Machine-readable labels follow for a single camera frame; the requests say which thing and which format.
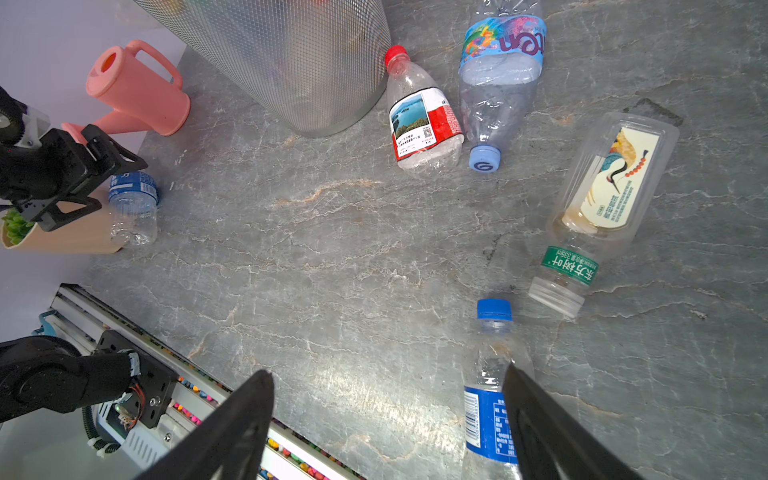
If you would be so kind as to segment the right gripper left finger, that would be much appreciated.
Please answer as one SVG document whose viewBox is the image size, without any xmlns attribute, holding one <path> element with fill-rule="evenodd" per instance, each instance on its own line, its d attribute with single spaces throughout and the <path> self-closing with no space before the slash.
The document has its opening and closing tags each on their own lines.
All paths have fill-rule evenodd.
<svg viewBox="0 0 768 480">
<path fill-rule="evenodd" d="M 259 370 L 140 479 L 257 479 L 275 402 L 273 376 Z"/>
</svg>

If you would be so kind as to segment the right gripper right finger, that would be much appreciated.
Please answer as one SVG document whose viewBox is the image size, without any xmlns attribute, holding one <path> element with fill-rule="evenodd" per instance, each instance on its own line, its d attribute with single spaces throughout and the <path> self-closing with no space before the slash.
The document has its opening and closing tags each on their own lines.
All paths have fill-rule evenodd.
<svg viewBox="0 0 768 480">
<path fill-rule="evenodd" d="M 513 364 L 502 392 L 524 479 L 641 479 Z"/>
</svg>

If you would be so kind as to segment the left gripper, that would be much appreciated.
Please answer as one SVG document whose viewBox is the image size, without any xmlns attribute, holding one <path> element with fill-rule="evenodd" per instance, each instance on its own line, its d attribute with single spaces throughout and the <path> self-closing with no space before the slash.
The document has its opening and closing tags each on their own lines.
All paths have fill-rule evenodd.
<svg viewBox="0 0 768 480">
<path fill-rule="evenodd" d="M 148 167 L 96 125 L 87 125 L 81 133 L 86 145 L 52 128 L 39 148 L 1 146 L 1 198 L 17 202 L 22 218 L 43 231 L 55 231 L 101 209 L 101 202 L 88 196 L 56 197 L 68 194 L 85 174 L 105 180 Z"/>
</svg>

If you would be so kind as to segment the Pocari Sweat bottle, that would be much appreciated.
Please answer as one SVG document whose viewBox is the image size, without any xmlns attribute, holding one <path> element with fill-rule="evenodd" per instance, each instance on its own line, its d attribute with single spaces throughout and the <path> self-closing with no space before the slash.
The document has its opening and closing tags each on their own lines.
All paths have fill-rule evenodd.
<svg viewBox="0 0 768 480">
<path fill-rule="evenodd" d="M 114 244 L 139 247 L 155 242 L 159 196 L 149 174 L 135 171 L 113 176 L 109 182 L 108 204 Z"/>
</svg>

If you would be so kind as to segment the small blue-cap water bottle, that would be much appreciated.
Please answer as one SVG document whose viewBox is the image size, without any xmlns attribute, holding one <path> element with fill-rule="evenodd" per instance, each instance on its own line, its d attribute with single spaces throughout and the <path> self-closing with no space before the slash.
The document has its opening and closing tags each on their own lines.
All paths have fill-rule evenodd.
<svg viewBox="0 0 768 480">
<path fill-rule="evenodd" d="M 501 299 L 480 300 L 463 367 L 463 479 L 522 477 L 502 392 L 511 365 L 528 374 L 533 372 L 511 305 Z"/>
</svg>

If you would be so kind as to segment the red white label bottle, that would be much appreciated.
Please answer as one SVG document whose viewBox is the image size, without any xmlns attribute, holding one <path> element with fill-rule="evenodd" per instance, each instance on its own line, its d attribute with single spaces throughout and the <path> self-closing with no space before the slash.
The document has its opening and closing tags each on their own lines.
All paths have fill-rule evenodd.
<svg viewBox="0 0 768 480">
<path fill-rule="evenodd" d="M 434 79 L 395 45 L 385 55 L 387 120 L 397 166 L 436 171 L 458 163 L 464 134 Z"/>
</svg>

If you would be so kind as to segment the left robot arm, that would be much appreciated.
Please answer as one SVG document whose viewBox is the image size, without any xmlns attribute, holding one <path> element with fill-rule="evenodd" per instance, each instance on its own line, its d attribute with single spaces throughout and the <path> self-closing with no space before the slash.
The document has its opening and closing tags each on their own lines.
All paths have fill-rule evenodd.
<svg viewBox="0 0 768 480">
<path fill-rule="evenodd" d="M 103 130 L 87 125 L 83 141 L 50 126 L 38 110 L 1 92 L 1 198 L 24 220 L 51 232 L 101 208 L 90 194 L 108 177 L 147 163 Z"/>
</svg>

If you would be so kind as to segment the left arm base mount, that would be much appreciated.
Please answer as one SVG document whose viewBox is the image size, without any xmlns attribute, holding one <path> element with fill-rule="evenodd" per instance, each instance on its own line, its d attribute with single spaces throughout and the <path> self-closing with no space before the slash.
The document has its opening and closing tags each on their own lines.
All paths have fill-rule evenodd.
<svg viewBox="0 0 768 480">
<path fill-rule="evenodd" d="M 1 421 L 45 409 L 79 409 L 91 448 L 100 456 L 120 449 L 102 437 L 92 407 L 127 399 L 121 428 L 156 426 L 168 407 L 178 374 L 115 331 L 105 332 L 96 350 L 83 355 L 70 342 L 48 335 L 1 344 Z"/>
</svg>

